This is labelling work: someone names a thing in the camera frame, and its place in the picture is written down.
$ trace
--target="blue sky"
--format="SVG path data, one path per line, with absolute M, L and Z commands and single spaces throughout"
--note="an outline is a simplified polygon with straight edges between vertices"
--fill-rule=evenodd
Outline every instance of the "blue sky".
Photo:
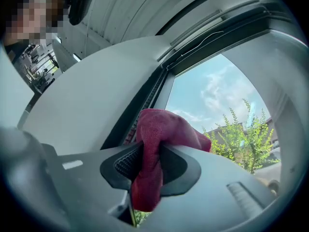
M 246 122 L 248 110 L 242 99 L 255 106 L 255 114 L 262 109 L 269 112 L 247 77 L 226 57 L 217 55 L 188 72 L 176 77 L 166 110 L 186 119 L 197 131 L 207 131 L 225 125 L 223 114 L 232 121 L 229 107 L 239 122 Z

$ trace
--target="red towel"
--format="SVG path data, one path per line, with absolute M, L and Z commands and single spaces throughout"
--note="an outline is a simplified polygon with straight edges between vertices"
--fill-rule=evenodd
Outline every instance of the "red towel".
M 137 124 L 137 142 L 144 142 L 143 163 L 132 185 L 133 207 L 152 211 L 160 201 L 163 174 L 159 161 L 159 144 L 185 145 L 209 152 L 211 141 L 193 129 L 182 117 L 169 111 L 145 109 Z

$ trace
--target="green foliage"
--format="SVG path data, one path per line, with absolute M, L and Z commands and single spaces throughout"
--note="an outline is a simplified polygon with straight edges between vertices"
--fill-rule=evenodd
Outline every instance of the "green foliage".
M 138 226 L 151 214 L 151 212 L 143 212 L 143 211 L 134 210 L 134 214 L 135 214 L 136 224 Z
M 250 104 L 243 99 L 250 112 Z M 223 114 L 225 126 L 218 126 L 219 132 L 216 137 L 215 132 L 212 131 L 210 135 L 204 129 L 204 134 L 211 139 L 211 150 L 214 154 L 224 156 L 237 163 L 250 173 L 262 167 L 263 164 L 269 162 L 267 157 L 271 150 L 271 136 L 273 130 L 268 131 L 266 124 L 265 112 L 262 110 L 262 117 L 253 116 L 251 126 L 243 129 L 242 124 L 239 124 L 237 116 L 232 108 L 230 112 L 233 117 L 233 122 L 230 123 L 227 116 Z

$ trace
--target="sky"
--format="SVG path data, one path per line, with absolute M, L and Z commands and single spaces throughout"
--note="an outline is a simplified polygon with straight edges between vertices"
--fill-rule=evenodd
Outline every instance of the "sky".
M 180 115 L 199 132 L 216 129 L 216 123 L 224 126 L 223 114 L 232 122 L 229 111 L 234 109 L 239 122 L 246 122 L 246 99 L 255 114 L 266 119 L 269 112 L 252 83 L 226 57 L 217 55 L 175 78 L 166 110 Z

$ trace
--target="red cloth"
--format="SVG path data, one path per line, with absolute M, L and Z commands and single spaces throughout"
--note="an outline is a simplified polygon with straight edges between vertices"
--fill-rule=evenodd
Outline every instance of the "red cloth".
M 137 124 L 137 142 L 144 142 L 142 169 L 132 185 L 133 207 L 152 211 L 160 201 L 163 174 L 159 144 L 185 145 L 209 152 L 211 141 L 193 129 L 182 117 L 169 111 L 145 109 Z

